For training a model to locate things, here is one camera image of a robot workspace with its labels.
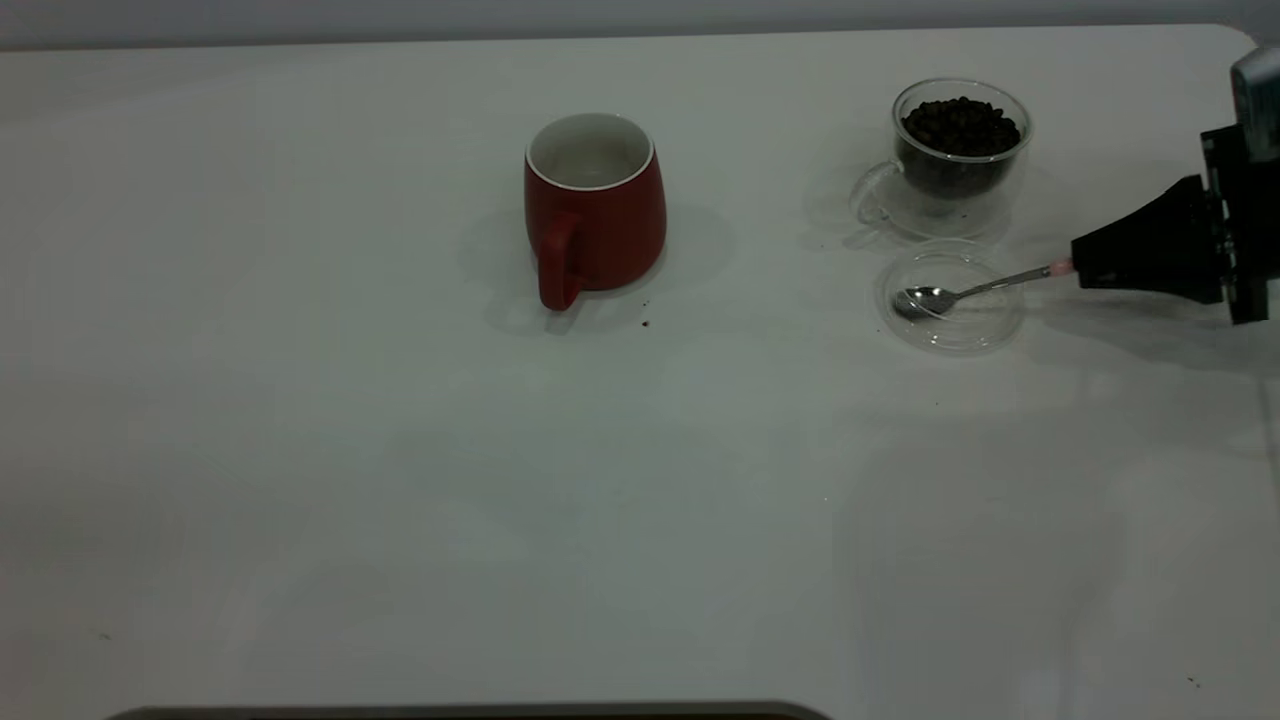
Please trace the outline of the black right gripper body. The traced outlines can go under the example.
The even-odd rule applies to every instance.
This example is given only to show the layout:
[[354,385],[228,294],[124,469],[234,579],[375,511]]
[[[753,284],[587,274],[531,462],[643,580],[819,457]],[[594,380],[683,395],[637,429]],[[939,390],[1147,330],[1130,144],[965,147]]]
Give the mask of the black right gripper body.
[[1242,126],[1202,133],[1201,147],[1231,323],[1266,322],[1279,277],[1279,161],[1254,159]]

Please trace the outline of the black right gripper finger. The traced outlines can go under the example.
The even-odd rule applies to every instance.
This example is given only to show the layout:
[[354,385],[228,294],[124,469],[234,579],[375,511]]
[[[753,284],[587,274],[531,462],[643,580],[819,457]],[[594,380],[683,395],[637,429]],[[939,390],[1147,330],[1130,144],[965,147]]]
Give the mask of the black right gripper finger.
[[1207,193],[1188,176],[1137,211],[1071,242],[1084,290],[1165,293],[1197,304],[1224,300]]

